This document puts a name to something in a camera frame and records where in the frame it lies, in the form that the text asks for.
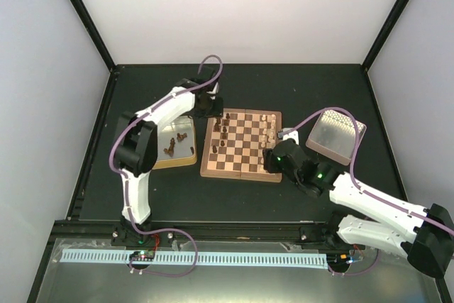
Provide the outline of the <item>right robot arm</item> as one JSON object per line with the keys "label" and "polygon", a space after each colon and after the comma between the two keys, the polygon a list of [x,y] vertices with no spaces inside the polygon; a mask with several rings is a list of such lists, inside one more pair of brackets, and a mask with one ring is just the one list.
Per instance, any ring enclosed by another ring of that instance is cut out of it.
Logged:
{"label": "right robot arm", "polygon": [[268,173],[280,173],[303,193],[365,215],[351,214],[322,231],[330,248],[361,244],[400,255],[419,272],[441,279],[453,257],[453,219],[439,204],[430,208],[399,200],[340,172],[327,162],[311,160],[290,138],[262,152]]}

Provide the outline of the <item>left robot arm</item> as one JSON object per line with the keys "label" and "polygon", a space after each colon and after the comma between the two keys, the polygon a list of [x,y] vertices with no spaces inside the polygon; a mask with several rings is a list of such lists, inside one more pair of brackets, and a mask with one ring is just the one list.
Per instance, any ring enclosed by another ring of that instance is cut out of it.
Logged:
{"label": "left robot arm", "polygon": [[152,238],[148,201],[150,172],[158,157],[158,138],[165,127],[186,113],[215,117],[223,110],[218,97],[218,75],[202,79],[182,79],[154,104],[118,122],[118,136],[109,153],[109,167],[120,175],[123,186],[122,216],[129,225],[127,237],[137,246]]}

